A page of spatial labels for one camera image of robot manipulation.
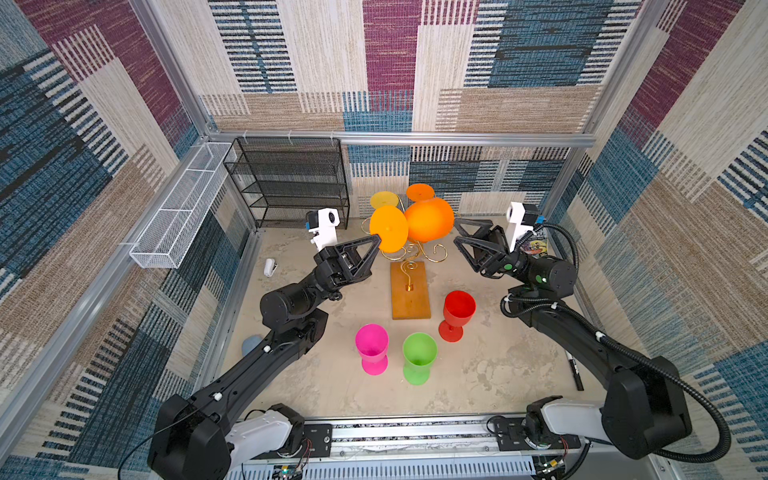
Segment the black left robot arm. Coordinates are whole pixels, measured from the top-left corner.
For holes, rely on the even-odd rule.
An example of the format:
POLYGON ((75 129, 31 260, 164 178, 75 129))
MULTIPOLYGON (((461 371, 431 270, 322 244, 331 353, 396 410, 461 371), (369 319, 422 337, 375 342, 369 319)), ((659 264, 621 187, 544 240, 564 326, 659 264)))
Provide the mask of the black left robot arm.
POLYGON ((296 451, 304 419, 276 404, 249 420, 242 414, 289 365, 322 338, 326 300, 341 299, 342 288, 372 274, 381 239, 369 235, 326 246, 301 281, 263 295, 267 335, 219 378, 190 398, 174 395, 160 407, 147 464, 163 479, 223 479, 230 470, 265 453, 296 451))

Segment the pink plastic wine glass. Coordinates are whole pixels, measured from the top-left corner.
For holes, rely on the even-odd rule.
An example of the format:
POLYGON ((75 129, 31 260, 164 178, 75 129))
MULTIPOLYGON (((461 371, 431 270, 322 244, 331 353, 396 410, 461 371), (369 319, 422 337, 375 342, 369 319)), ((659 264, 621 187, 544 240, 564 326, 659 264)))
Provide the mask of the pink plastic wine glass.
POLYGON ((368 324, 360 328, 355 336, 355 347, 366 374, 378 376, 387 370, 389 335, 384 327, 368 324))

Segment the orange front wine glass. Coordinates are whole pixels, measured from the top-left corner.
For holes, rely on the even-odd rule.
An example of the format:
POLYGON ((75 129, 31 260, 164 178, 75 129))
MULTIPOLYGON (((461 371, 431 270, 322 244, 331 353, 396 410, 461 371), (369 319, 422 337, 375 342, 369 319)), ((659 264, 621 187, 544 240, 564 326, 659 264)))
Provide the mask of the orange front wine glass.
POLYGON ((441 198, 432 198, 412 204, 405 212, 396 206, 381 206, 371 217, 369 231, 379 236, 382 252, 394 254, 408 241, 428 243, 445 237, 454 222, 452 207, 441 198))

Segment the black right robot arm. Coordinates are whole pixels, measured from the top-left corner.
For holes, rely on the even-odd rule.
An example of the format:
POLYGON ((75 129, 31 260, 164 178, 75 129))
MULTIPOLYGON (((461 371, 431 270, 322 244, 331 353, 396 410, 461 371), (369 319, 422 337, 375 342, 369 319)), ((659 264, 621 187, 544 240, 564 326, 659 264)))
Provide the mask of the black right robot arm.
POLYGON ((693 464, 715 462, 730 451, 732 436, 724 416, 680 377, 671 361, 621 344, 565 303, 578 278, 577 259, 532 256, 510 245, 504 230, 490 220, 458 219, 455 227, 453 243, 474 272, 518 280, 501 299, 500 312, 555 341, 606 390, 604 402, 596 406, 578 407, 558 395, 529 404, 524 430, 533 446, 548 445, 556 435, 575 435, 607 442, 631 459, 655 454, 693 464), (718 431, 716 445, 703 453, 667 448, 692 433, 688 399, 710 415, 718 431))

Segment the red plastic wine glass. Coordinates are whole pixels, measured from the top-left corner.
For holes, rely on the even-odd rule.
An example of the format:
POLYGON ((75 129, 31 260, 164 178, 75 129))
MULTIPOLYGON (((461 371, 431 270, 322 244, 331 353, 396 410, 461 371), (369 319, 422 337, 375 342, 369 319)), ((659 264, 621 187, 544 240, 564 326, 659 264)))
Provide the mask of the red plastic wine glass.
POLYGON ((464 326, 473 318, 477 304, 472 295, 465 291, 450 292, 444 301, 443 321, 438 333, 446 342, 458 342, 464 335, 464 326))

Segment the yellow plastic wine glass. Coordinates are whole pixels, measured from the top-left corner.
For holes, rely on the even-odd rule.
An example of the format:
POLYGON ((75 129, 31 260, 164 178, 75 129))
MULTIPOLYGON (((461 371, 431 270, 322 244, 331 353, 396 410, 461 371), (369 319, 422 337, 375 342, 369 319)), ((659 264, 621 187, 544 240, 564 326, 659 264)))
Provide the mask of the yellow plastic wine glass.
POLYGON ((370 205, 374 210, 385 206, 398 208, 400 205, 400 198, 393 192, 380 191, 371 196, 370 205))

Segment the green plastic wine glass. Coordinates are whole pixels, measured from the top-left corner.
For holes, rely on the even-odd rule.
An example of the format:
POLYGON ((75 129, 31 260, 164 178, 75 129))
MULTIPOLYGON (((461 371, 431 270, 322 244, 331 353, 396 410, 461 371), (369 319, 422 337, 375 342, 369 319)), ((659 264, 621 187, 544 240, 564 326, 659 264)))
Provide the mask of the green plastic wine glass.
POLYGON ((403 356, 405 380, 411 385, 423 385, 429 380, 432 365, 438 357, 438 345, 427 333, 413 333, 403 343, 403 356))

